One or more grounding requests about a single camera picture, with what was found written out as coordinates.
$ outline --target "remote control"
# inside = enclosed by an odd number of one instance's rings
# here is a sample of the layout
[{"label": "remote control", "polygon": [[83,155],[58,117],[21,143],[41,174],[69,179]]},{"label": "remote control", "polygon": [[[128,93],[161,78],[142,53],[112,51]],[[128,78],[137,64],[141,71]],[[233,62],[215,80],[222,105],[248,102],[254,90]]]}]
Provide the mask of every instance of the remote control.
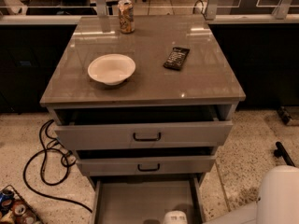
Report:
[{"label": "remote control", "polygon": [[181,70],[188,53],[189,49],[173,48],[167,61],[164,63],[164,67],[168,69]]}]

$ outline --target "table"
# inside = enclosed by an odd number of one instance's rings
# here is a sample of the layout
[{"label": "table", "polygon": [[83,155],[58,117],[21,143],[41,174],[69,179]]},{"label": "table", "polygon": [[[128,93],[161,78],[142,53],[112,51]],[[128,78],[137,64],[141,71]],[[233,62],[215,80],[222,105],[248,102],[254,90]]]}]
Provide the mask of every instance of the table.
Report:
[{"label": "table", "polygon": [[[173,47],[190,49],[181,71],[163,67]],[[136,64],[117,86],[87,74],[92,60],[110,53]],[[95,188],[91,223],[128,217],[140,223],[152,217],[149,210],[162,223],[164,211],[174,208],[199,223],[199,202],[192,203],[244,99],[201,15],[135,16],[131,34],[122,34],[118,17],[109,16],[80,20],[40,103]]]}]

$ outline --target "bowl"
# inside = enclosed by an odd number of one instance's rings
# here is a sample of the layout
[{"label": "bowl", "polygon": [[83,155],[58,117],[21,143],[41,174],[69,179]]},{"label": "bowl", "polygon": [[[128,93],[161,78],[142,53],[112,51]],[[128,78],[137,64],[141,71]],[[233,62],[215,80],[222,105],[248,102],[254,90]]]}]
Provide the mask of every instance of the bowl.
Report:
[{"label": "bowl", "polygon": [[109,54],[96,58],[88,67],[91,79],[113,86],[121,84],[135,71],[135,62],[128,56]]}]

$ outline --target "gray countertop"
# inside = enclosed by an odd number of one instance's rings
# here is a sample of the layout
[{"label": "gray countertop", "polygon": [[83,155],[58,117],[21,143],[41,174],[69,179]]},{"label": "gray countertop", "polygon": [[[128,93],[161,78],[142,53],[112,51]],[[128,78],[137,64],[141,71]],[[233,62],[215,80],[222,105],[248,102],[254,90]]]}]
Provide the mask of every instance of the gray countertop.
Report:
[{"label": "gray countertop", "polygon": [[[190,49],[181,71],[163,67],[173,47]],[[89,78],[89,64],[106,54],[131,57],[136,70],[117,86]],[[117,16],[83,17],[41,99],[43,106],[230,104],[245,99],[201,15],[135,16],[120,32]]]}]

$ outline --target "drawer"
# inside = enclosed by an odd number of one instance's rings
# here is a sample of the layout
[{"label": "drawer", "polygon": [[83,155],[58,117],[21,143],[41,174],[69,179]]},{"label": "drawer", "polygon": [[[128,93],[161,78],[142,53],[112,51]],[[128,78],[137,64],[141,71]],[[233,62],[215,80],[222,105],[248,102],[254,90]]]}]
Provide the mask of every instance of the drawer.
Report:
[{"label": "drawer", "polygon": [[59,140],[69,150],[216,147],[224,144],[231,121],[58,126]]},{"label": "drawer", "polygon": [[182,156],[79,160],[77,165],[86,176],[169,175],[209,172],[214,162],[215,156]]},{"label": "drawer", "polygon": [[194,175],[141,183],[98,179],[90,223],[164,223],[165,214],[174,210],[183,212],[189,224],[203,223],[199,184]]}]

